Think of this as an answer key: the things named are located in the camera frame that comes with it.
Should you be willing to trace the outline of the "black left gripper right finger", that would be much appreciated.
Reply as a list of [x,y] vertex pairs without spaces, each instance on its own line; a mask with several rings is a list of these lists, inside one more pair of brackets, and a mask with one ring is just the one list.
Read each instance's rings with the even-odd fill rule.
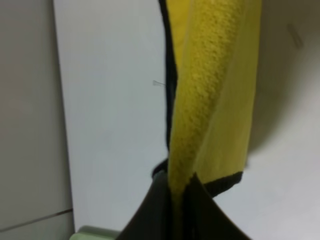
[[184,240],[248,240],[219,208],[213,198],[229,190],[242,179],[241,173],[202,184],[196,174],[192,176],[183,196]]

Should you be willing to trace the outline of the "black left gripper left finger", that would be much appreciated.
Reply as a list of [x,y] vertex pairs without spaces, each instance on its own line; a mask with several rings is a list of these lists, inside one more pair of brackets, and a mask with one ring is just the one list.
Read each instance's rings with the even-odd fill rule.
[[168,176],[157,174],[143,202],[119,235],[120,240],[170,240],[172,203]]

